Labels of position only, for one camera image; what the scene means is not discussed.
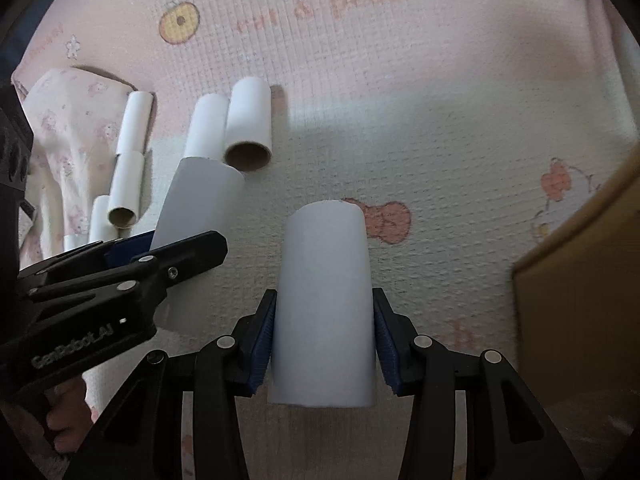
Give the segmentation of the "person's hand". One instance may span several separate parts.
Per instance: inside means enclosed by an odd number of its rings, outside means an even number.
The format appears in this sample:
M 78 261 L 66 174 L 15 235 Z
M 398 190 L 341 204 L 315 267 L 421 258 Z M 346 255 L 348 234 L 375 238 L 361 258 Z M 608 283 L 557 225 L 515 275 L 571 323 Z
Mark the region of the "person's hand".
M 62 479 L 72 456 L 93 426 L 86 402 L 87 384 L 77 376 L 44 395 L 49 411 L 44 425 L 17 404 L 1 402 L 1 413 L 11 428 L 21 454 L 28 457 L 43 479 Z

